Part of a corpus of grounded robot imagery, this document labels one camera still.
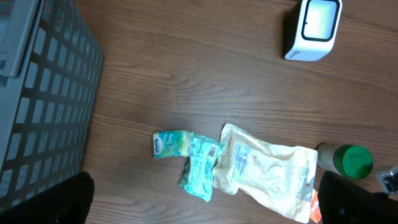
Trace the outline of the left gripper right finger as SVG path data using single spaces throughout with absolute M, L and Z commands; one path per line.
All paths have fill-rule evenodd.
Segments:
M 323 224 L 397 224 L 397 201 L 326 171 L 318 189 Z

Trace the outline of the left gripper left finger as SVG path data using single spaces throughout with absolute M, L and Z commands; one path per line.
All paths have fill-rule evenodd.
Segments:
M 94 180 L 80 172 L 2 212 L 1 224 L 85 224 L 94 192 Z

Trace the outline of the orange small box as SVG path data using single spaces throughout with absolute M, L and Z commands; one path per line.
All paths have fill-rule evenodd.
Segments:
M 322 215 L 320 212 L 318 192 L 313 189 L 312 191 L 312 201 L 310 206 L 310 219 L 315 223 L 319 223 L 322 220 Z

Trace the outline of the green lid jar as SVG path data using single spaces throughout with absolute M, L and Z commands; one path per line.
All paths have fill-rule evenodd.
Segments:
M 373 156 L 366 147 L 323 142 L 317 152 L 317 164 L 323 170 L 352 179 L 364 179 L 372 172 Z

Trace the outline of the beige plastic pouch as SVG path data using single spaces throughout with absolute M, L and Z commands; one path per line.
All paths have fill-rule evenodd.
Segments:
M 223 152 L 213 168 L 213 185 L 226 194 L 241 190 L 285 218 L 308 223 L 318 152 L 261 141 L 225 124 Z

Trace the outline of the teal white small box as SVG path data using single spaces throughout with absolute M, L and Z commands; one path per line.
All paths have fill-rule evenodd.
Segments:
M 155 159 L 190 156 L 189 131 L 161 131 L 154 133 L 152 138 Z

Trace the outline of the teal snack packet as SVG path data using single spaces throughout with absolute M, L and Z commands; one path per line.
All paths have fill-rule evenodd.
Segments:
M 191 132 L 190 154 L 180 181 L 181 188 L 209 202 L 213 191 L 213 168 L 223 149 L 224 143 Z

